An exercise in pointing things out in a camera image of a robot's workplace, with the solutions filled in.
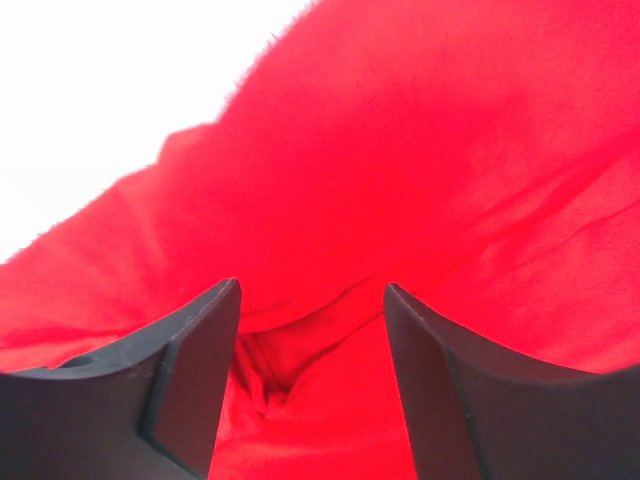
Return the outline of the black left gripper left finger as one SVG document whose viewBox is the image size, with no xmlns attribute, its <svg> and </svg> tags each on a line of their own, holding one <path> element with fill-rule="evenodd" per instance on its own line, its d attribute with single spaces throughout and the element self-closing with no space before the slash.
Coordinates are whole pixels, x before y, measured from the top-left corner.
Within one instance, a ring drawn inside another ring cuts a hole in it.
<svg viewBox="0 0 640 480">
<path fill-rule="evenodd" d="M 240 304 L 228 279 L 58 368 L 3 375 L 2 477 L 206 478 Z"/>
</svg>

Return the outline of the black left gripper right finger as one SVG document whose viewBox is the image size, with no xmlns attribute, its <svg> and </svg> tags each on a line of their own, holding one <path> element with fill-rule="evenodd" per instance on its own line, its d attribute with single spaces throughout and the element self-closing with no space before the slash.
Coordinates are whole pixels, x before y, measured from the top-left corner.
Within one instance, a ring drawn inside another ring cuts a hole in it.
<svg viewBox="0 0 640 480">
<path fill-rule="evenodd" d="M 421 479 L 635 479 L 639 369 L 594 374 L 502 347 L 401 287 L 386 328 Z"/>
</svg>

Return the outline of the red t shirt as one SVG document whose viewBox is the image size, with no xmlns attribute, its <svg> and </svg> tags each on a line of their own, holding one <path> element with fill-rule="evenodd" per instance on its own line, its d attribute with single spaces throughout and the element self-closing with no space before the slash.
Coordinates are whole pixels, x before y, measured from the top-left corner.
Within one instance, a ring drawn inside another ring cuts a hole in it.
<svg viewBox="0 0 640 480">
<path fill-rule="evenodd" d="M 322 1 L 215 122 L 1 268 L 1 368 L 242 288 L 215 479 L 411 479 L 397 283 L 591 372 L 639 359 L 639 5 Z"/>
</svg>

